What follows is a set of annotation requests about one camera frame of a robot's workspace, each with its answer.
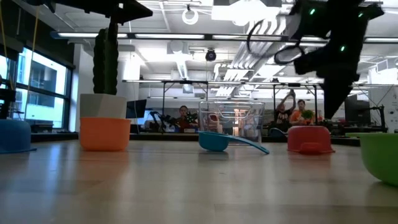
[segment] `ceiling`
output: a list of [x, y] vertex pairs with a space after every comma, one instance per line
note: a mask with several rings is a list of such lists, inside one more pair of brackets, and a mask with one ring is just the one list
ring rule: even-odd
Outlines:
[[[24, 8], [31, 14], [35, 14], [35, 7], [26, 4], [22, 0], [14, 0], [18, 5]], [[374, 35], [379, 37], [395, 37], [398, 36], [398, 1], [384, 0], [383, 8], [385, 15], [372, 20], [369, 23], [367, 35]], [[192, 5], [191, 8], [200, 10], [198, 13], [198, 22], [194, 25], [188, 25], [182, 20], [183, 10], [186, 5], [170, 5], [158, 2], [151, 2], [144, 4], [146, 7], [153, 10], [152, 17], [138, 19], [136, 21], [125, 23], [119, 26], [119, 32], [165, 32], [165, 33], [203, 33], [203, 34], [247, 34], [249, 25], [236, 26], [232, 21], [215, 21], [211, 19], [211, 10], [213, 0], [202, 1], [201, 6]], [[40, 6], [39, 19], [44, 21], [49, 26], [53, 27], [59, 32], [98, 32], [100, 29], [107, 27], [109, 19], [102, 15], [91, 13], [86, 14], [82, 10], [75, 9], [68, 6], [57, 5], [56, 13], [52, 14], [45, 6]], [[94, 46], [91, 39], [73, 40], [85, 45], [88, 48]], [[134, 45], [136, 52], [145, 61], [145, 65], [141, 67], [141, 74], [145, 78], [156, 78], [159, 74], [171, 74], [173, 70], [177, 70], [175, 62], [160, 62], [160, 55], [165, 55], [167, 51], [167, 43], [169, 40], [120, 40], [119, 45]], [[213, 72], [217, 63], [233, 63], [236, 60], [237, 54], [240, 50], [246, 49], [244, 45], [239, 42], [226, 41], [186, 41], [189, 52], [193, 54], [193, 60], [186, 61], [188, 74], [190, 70]], [[264, 49], [271, 49], [275, 45], [265, 46]], [[212, 48], [217, 53], [217, 61], [206, 62], [205, 54], [207, 49]], [[394, 44], [367, 44], [364, 45], [359, 68], [362, 69], [362, 79], [366, 81], [368, 75], [366, 68], [375, 66], [387, 58], [398, 57], [398, 45]], [[313, 73], [309, 73], [302, 78], [297, 78], [294, 68], [291, 65], [286, 67], [264, 67], [268, 61], [257, 60], [253, 66], [246, 67], [247, 74], [239, 78], [252, 78], [253, 72], [256, 74], [254, 82], [269, 81], [273, 76], [280, 77], [283, 74], [285, 81], [289, 82], [305, 82], [309, 77], [315, 77]], [[231, 78], [230, 81], [237, 81], [238, 76]]]

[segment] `potted plant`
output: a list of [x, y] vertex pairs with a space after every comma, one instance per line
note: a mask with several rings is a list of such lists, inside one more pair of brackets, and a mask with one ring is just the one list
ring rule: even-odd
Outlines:
[[80, 144], [86, 150], [119, 151], [127, 147], [130, 120], [127, 100], [116, 96], [118, 76], [118, 25], [111, 21], [95, 39], [93, 94], [80, 95]]
[[301, 112], [301, 117], [304, 118], [305, 124], [309, 125], [314, 117], [314, 112], [312, 110], [305, 110]]

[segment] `person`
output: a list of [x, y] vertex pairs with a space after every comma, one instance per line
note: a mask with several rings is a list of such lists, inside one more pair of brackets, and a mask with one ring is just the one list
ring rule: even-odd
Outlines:
[[301, 116], [301, 113], [305, 111], [305, 101], [299, 100], [297, 104], [298, 104], [298, 110], [294, 111], [292, 116], [290, 117], [290, 123], [292, 126], [304, 125], [306, 123], [306, 120]]
[[[286, 110], [285, 109], [285, 101], [288, 97], [293, 97], [293, 106]], [[286, 132], [290, 128], [289, 118], [293, 113], [293, 110], [296, 108], [296, 94], [294, 91], [290, 91], [289, 94], [285, 96], [285, 98], [278, 104], [275, 111], [276, 117], [276, 127], [281, 131]]]
[[198, 126], [198, 124], [189, 123], [187, 121], [187, 106], [183, 105], [180, 107], [180, 117], [177, 118], [177, 124], [180, 126], [180, 132], [183, 133], [184, 129], [192, 128], [192, 126]]

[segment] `green bowl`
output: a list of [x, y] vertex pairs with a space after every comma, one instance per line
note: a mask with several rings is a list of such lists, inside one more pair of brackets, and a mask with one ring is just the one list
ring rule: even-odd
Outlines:
[[359, 137], [362, 161], [375, 178], [398, 186], [398, 134], [347, 133]]

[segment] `black cord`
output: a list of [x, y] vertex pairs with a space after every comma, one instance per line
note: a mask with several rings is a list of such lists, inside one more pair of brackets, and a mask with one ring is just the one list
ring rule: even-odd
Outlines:
[[266, 53], [264, 53], [264, 54], [258, 54], [258, 53], [253, 52], [253, 51], [251, 50], [251, 48], [250, 48], [251, 37], [253, 36], [253, 33], [254, 33], [254, 31], [257, 29], [257, 27], [258, 27], [259, 25], [261, 25], [263, 22], [264, 22], [264, 19], [258, 21], [258, 22], [253, 26], [253, 28], [250, 30], [250, 32], [249, 32], [249, 34], [248, 34], [248, 39], [246, 40], [246, 48], [248, 49], [249, 54], [251, 54], [252, 56], [255, 56], [256, 58], [269, 58], [269, 57], [274, 56], [275, 63], [278, 64], [278, 65], [287, 65], [288, 63], [291, 63], [291, 62], [294, 61], [294, 58], [293, 58], [292, 60], [290, 60], [290, 61], [281, 61], [281, 60], [279, 60], [278, 55], [279, 55], [280, 53], [284, 52], [285, 50], [293, 50], [293, 49], [296, 49], [296, 48], [297, 48], [297, 49], [299, 49], [301, 55], [304, 55], [304, 54], [305, 54], [303, 48], [300, 47], [301, 40], [298, 41], [295, 45], [293, 45], [293, 46], [286, 46], [286, 47], [284, 47], [283, 49], [277, 51], [276, 53], [271, 53], [271, 54], [270, 54], [270, 53], [267, 53], [267, 52], [266, 52]]

